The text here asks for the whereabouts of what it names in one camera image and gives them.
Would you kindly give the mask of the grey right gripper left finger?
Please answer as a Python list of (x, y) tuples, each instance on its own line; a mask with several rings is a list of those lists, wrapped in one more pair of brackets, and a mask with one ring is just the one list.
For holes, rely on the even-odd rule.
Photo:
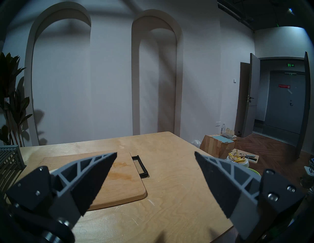
[(99, 193), (117, 152), (72, 161), (52, 173), (39, 166), (16, 182), (6, 195), (14, 206), (74, 226)]

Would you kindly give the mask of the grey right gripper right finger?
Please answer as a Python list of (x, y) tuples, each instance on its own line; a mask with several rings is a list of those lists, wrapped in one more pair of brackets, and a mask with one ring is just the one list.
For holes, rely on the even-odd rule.
[(273, 169), (262, 176), (235, 162), (195, 151), (195, 159), (216, 202), (240, 240), (275, 238), (287, 228), (305, 194)]

